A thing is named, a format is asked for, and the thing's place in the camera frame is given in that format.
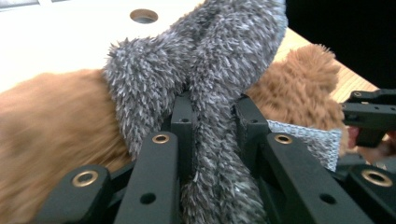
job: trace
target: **metal grommet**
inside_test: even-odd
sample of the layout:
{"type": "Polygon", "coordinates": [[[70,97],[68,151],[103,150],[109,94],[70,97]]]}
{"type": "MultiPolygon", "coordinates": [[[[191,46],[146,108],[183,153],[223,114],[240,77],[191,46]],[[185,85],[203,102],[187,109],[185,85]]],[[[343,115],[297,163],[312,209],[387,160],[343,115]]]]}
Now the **metal grommet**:
{"type": "Polygon", "coordinates": [[[92,170],[81,172],[73,178],[73,185],[77,188],[89,186],[98,176],[99,174],[92,170]]]}
{"type": "Polygon", "coordinates": [[[293,140],[292,140],[290,137],[288,137],[288,136],[286,136],[286,135],[283,135],[283,134],[277,134],[277,135],[275,136],[275,140],[276,140],[278,143],[281,143],[281,144],[290,144],[290,143],[293,142],[293,140]]]}
{"type": "Polygon", "coordinates": [[[387,177],[386,175],[376,171],[376,170],[363,170],[361,175],[367,181],[371,182],[372,184],[381,186],[381,187],[390,187],[393,185],[392,180],[387,177]]]}
{"type": "Polygon", "coordinates": [[[169,141],[169,136],[166,134],[158,134],[152,138],[152,141],[157,144],[164,144],[169,141]]]}

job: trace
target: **gray fur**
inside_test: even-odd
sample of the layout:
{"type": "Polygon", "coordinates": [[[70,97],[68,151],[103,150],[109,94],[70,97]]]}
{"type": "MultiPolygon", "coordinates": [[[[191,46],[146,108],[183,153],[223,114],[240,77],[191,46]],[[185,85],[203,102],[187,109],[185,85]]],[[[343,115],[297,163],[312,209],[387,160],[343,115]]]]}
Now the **gray fur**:
{"type": "Polygon", "coordinates": [[[155,38],[125,40],[105,67],[132,155],[191,90],[196,176],[182,190],[186,223],[263,223],[257,186],[237,156],[233,106],[274,59],[284,0],[206,0],[155,38]]]}

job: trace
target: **screw hole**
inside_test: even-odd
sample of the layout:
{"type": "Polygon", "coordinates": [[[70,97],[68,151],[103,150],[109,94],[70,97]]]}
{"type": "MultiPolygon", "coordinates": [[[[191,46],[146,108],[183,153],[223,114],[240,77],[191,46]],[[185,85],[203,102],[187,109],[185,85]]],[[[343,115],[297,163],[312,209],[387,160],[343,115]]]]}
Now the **screw hole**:
{"type": "Polygon", "coordinates": [[[98,178],[99,174],[96,171],[84,171],[76,175],[72,183],[77,188],[89,186],[98,178]]]}
{"type": "Polygon", "coordinates": [[[292,142],[291,138],[283,134],[278,134],[275,136],[275,140],[281,144],[290,144],[292,142]]]}
{"type": "Polygon", "coordinates": [[[363,170],[361,175],[367,181],[381,187],[391,187],[393,185],[392,180],[387,175],[384,175],[376,170],[363,170]]]}
{"type": "Polygon", "coordinates": [[[326,194],[326,193],[320,194],[319,198],[323,202],[328,203],[328,204],[336,204],[337,203],[337,201],[334,199],[334,197],[332,195],[330,195],[330,194],[326,194]]]}
{"type": "Polygon", "coordinates": [[[163,144],[169,141],[169,136],[166,134],[158,134],[152,138],[152,141],[157,144],[163,144]]]}
{"type": "Polygon", "coordinates": [[[155,202],[155,199],[156,199],[155,194],[146,193],[146,194],[143,194],[142,197],[140,197],[140,202],[142,204],[151,204],[151,203],[155,202]]]}

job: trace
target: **gray fuzzy plush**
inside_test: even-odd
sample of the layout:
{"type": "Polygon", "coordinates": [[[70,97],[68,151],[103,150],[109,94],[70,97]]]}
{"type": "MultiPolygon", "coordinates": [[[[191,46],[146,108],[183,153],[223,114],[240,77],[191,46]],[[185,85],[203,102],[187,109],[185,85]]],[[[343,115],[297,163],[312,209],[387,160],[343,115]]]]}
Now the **gray fuzzy plush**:
{"type": "Polygon", "coordinates": [[[191,91],[196,174],[183,186],[186,223],[263,223],[257,186],[238,157],[233,106],[274,59],[287,28],[284,0],[206,0],[153,38],[113,46],[105,67],[130,153],[160,130],[191,91]]]}

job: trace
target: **stuffed toy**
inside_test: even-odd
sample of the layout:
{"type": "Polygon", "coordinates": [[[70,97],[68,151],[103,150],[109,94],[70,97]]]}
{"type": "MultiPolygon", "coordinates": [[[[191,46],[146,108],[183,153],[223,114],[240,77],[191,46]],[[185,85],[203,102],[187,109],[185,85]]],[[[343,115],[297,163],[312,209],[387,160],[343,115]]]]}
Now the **stuffed toy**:
{"type": "Polygon", "coordinates": [[[70,171],[132,158],[102,70],[43,74],[0,93],[0,223],[29,223],[70,171]]]}
{"type": "Polygon", "coordinates": [[[339,155],[343,156],[351,150],[347,145],[344,113],[330,96],[340,70],[334,58],[321,45],[293,50],[284,61],[271,64],[247,95],[267,119],[309,127],[311,132],[313,129],[342,131],[339,155]]]}
{"type": "Polygon", "coordinates": [[[183,220],[265,222],[258,188],[238,157],[233,106],[274,59],[287,27],[284,10],[283,1],[208,0],[157,37],[113,46],[103,70],[41,75],[1,93],[0,223],[29,222],[56,183],[81,165],[111,172],[138,157],[144,137],[160,129],[183,91],[191,91],[197,152],[196,173],[182,190],[183,220]]]}

